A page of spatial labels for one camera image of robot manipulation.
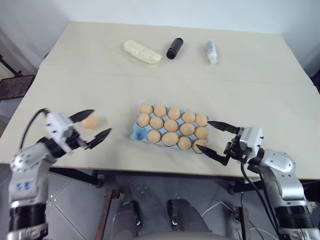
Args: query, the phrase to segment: egg tray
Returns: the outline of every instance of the egg tray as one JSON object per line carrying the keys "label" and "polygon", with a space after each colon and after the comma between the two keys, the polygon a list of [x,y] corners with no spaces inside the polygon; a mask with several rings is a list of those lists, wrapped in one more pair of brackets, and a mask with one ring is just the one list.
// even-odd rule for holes
{"label": "egg tray", "polygon": [[[170,119],[170,117],[168,117],[168,112],[169,112],[169,110],[170,110],[170,107],[165,107],[165,110],[166,110],[166,115],[163,116],[163,117],[161,117],[161,119],[163,120],[163,123],[164,123],[165,121],[167,121],[167,120]],[[179,129],[180,129],[181,125],[183,125],[183,124],[186,123],[186,122],[183,121],[182,118],[181,118],[181,116],[182,116],[184,113],[186,113],[186,112],[187,112],[187,111],[180,109],[180,118],[178,118],[177,120],[175,120],[176,123],[178,124],[178,130],[177,130],[175,133],[178,135],[179,138],[182,137],[182,136],[184,136],[184,135],[179,131]],[[152,113],[149,114],[149,117],[150,117],[150,119],[151,119],[151,118],[153,118],[153,117],[156,117],[156,115],[152,112]],[[194,130],[196,130],[196,128],[199,127],[199,125],[198,125],[195,121],[192,122],[192,125],[194,126]],[[147,139],[148,133],[149,133],[150,131],[152,131],[152,130],[158,131],[158,132],[160,133],[160,135],[161,135],[160,141],[158,141],[157,143],[151,143],[151,142],[149,142],[148,139]],[[130,136],[130,138],[133,139],[133,140],[136,140],[136,141],[146,142],[146,143],[149,143],[149,144],[157,144],[157,145],[164,146],[164,147],[166,147],[166,148],[174,148],[174,149],[179,149],[179,150],[181,150],[181,149],[178,147],[177,144],[175,144],[175,145],[173,145],[173,146],[166,146],[166,145],[164,145],[164,144],[162,143],[161,139],[162,139],[163,135],[166,134],[166,133],[168,133],[168,131],[167,131],[167,129],[166,129],[164,126],[163,126],[162,128],[160,128],[160,129],[156,130],[156,129],[154,129],[150,124],[148,124],[148,125],[145,126],[145,127],[140,127],[140,126],[137,124],[137,122],[135,122],[135,124],[133,125],[133,133],[132,133],[132,135]],[[196,136],[194,133],[191,134],[191,135],[189,135],[189,136],[186,136],[186,137],[190,139],[191,145],[194,143],[194,141],[198,140],[197,136]],[[181,151],[195,153],[195,151],[193,150],[192,147],[190,147],[188,150],[181,150]]]}

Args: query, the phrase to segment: white table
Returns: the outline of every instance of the white table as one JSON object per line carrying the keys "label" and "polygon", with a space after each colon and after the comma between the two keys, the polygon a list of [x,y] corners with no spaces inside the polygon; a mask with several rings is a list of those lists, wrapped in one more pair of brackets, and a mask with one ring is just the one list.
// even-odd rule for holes
{"label": "white table", "polygon": [[[177,37],[184,44],[169,60],[166,50]],[[163,59],[149,65],[133,58],[122,49],[129,39]],[[208,39],[216,44],[216,65],[206,59]],[[232,159],[224,167],[203,154],[131,140],[142,103],[179,106],[238,127],[261,127],[263,148],[290,154],[299,178],[320,179],[320,96],[280,35],[110,23],[71,22],[66,27],[0,138],[1,162],[10,162],[38,109],[66,115],[96,109],[103,119],[99,128],[76,128],[87,140],[107,128],[112,128],[110,135],[93,150],[77,149],[62,157],[56,167],[242,175]],[[39,117],[25,145],[45,135]],[[233,137],[213,127],[209,136],[220,154]]]}

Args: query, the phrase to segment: brown egg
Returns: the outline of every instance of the brown egg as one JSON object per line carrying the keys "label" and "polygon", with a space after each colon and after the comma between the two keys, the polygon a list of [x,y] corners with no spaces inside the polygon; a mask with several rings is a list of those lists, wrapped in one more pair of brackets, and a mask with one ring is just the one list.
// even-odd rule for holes
{"label": "brown egg", "polygon": [[196,119],[196,116],[193,112],[186,112],[182,115],[182,120],[185,123],[193,123]]}
{"label": "brown egg", "polygon": [[168,119],[165,121],[164,127],[169,133],[173,133],[178,130],[178,123],[175,120]]}
{"label": "brown egg", "polygon": [[148,141],[152,144],[156,144],[157,142],[160,141],[160,133],[158,131],[152,130],[150,132],[148,132]]}
{"label": "brown egg", "polygon": [[193,126],[191,123],[185,123],[180,127],[180,132],[184,136],[190,136],[195,131],[195,126]]}
{"label": "brown egg", "polygon": [[181,150],[188,150],[191,148],[191,141],[188,137],[182,136],[179,138],[177,145]]}
{"label": "brown egg", "polygon": [[95,129],[98,125],[98,117],[91,114],[81,122],[81,125],[84,129]]}
{"label": "brown egg", "polygon": [[178,139],[179,138],[177,134],[175,134],[174,132],[168,132],[165,135],[163,135],[161,141],[165,146],[171,147],[178,142]]}
{"label": "brown egg", "polygon": [[143,104],[140,107],[140,112],[142,114],[152,114],[153,111],[154,110],[153,110],[152,106],[150,106],[149,104]]}
{"label": "brown egg", "polygon": [[208,143],[206,142],[206,140],[199,139],[194,141],[192,143],[192,149],[195,151],[196,154],[202,154],[202,151],[196,146],[197,144],[200,146],[208,147]]}
{"label": "brown egg", "polygon": [[164,126],[164,121],[160,117],[154,116],[150,120],[150,125],[153,129],[158,130]]}
{"label": "brown egg", "polygon": [[195,116],[195,122],[199,125],[199,127],[204,127],[207,125],[208,118],[203,113],[200,113]]}
{"label": "brown egg", "polygon": [[142,128],[147,126],[150,123],[150,117],[146,113],[141,113],[138,117],[138,125]]}
{"label": "brown egg", "polygon": [[200,126],[194,130],[194,135],[196,135],[198,139],[206,139],[209,136],[209,130]]}
{"label": "brown egg", "polygon": [[170,108],[168,117],[173,120],[177,120],[178,118],[180,118],[180,109],[177,106]]}
{"label": "brown egg", "polygon": [[159,118],[162,118],[163,116],[165,116],[167,114],[167,110],[166,108],[161,105],[161,104],[158,104],[157,106],[155,106],[154,108],[154,114],[159,117]]}

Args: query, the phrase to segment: floor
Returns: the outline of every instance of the floor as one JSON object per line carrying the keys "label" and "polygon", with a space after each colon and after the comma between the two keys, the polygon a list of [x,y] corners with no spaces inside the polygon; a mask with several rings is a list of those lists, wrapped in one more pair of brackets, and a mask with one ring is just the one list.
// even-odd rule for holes
{"label": "floor", "polygon": [[[11,171],[7,165],[0,165],[0,221],[8,222],[8,186]],[[231,208],[240,206],[240,194],[230,195],[227,183],[212,179],[117,175],[105,178],[101,188],[70,178],[49,174],[49,191],[46,208],[46,220],[49,223],[50,240],[93,240],[104,205],[106,188],[119,188],[130,198],[139,202],[143,228],[140,235],[153,232],[170,231],[166,203],[168,199],[184,198],[188,200],[199,213],[214,204],[223,201]],[[112,218],[117,211],[117,201],[111,205],[107,220],[104,239],[109,239]],[[246,192],[243,205],[249,209],[250,220],[256,227],[275,235],[266,217],[261,203],[254,192]],[[222,204],[210,210],[204,220],[213,233],[237,237],[240,224],[230,218],[231,212]],[[5,239],[7,224],[0,224],[0,239]],[[253,229],[252,239],[261,237]],[[262,233],[265,240],[272,238]]]}

